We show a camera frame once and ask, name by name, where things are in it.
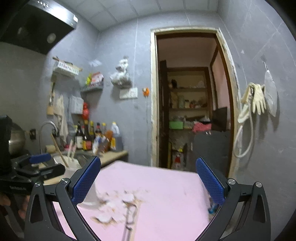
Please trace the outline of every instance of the towel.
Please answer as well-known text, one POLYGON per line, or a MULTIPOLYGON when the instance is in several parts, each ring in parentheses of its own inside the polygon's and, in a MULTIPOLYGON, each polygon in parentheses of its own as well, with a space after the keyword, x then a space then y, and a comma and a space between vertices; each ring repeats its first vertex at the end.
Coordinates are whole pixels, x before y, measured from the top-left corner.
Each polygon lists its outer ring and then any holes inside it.
POLYGON ((66 138, 69 132, 68 132, 68 126, 67 126, 67 119, 65 115, 63 95, 60 95, 57 98, 57 101, 54 105, 54 114, 57 116, 60 137, 66 143, 67 142, 66 138))

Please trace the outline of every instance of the pink cloth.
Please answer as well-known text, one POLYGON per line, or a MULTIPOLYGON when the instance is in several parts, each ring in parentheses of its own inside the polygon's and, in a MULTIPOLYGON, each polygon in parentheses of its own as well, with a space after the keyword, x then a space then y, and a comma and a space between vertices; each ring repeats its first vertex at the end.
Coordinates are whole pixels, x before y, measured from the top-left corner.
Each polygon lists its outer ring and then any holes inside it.
MULTIPOLYGON (((134 241, 194 241, 209 223, 208 194, 197 173, 116 161, 100 171, 95 187, 100 193, 148 191, 138 210, 134 241)), ((57 202, 54 207, 65 233, 75 238, 57 202)), ((122 240, 124 223, 99 224, 91 220, 96 210, 78 209, 102 241, 122 240)))
POLYGON ((198 132, 198 131, 208 131, 212 128, 212 124, 203 124, 201 122, 197 122, 194 124, 194 127, 192 128, 192 131, 194 133, 198 132))

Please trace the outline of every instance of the range hood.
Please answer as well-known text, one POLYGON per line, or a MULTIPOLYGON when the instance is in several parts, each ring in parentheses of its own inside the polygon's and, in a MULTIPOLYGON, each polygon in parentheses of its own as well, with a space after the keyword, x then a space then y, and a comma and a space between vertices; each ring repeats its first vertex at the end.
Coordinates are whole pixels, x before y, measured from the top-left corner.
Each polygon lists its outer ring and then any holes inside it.
POLYGON ((52 0, 30 0, 12 19, 0 41, 47 54, 74 30, 78 19, 52 0))

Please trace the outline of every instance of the door frame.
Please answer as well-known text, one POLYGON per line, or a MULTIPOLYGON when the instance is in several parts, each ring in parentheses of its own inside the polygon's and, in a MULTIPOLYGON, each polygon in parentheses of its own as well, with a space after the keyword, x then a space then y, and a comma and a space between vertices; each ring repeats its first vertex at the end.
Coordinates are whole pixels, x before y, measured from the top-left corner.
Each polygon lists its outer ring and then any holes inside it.
MULTIPOLYGON (((151 56, 151 166, 159 166, 159 99, 158 99, 158 55, 157 55, 157 37, 214 37, 218 50, 220 52, 224 71, 227 79, 227 86, 229 92, 230 101, 230 113, 231 113, 231 139, 234 142, 234 134, 237 133, 238 123, 237 120, 240 102, 239 102, 239 89, 237 84, 237 75, 234 66, 234 62, 226 43, 226 40, 219 28, 209 27, 170 27, 170 28, 157 28, 152 29, 150 33, 150 56, 151 56)), ((237 169, 237 158, 231 151, 231 161, 229 163, 229 177, 235 177, 237 169)))

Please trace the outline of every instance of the hand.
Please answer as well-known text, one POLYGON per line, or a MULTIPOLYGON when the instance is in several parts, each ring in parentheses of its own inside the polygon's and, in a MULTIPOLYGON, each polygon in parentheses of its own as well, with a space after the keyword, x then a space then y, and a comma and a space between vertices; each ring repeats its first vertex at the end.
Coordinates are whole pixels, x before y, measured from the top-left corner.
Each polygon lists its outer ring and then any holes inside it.
MULTIPOLYGON (((25 220, 27 207, 29 203, 30 196, 26 196, 22 204, 22 208, 18 211, 19 216, 25 220)), ((10 199, 3 193, 0 193, 0 205, 10 206, 10 199)))
POLYGON ((26 219, 26 212, 29 203, 30 196, 26 196, 24 202, 22 203, 22 208, 18 211, 19 216, 25 220, 26 219))
POLYGON ((8 196, 6 196, 3 193, 0 193, 0 205, 1 206, 10 206, 10 200, 8 198, 8 196))

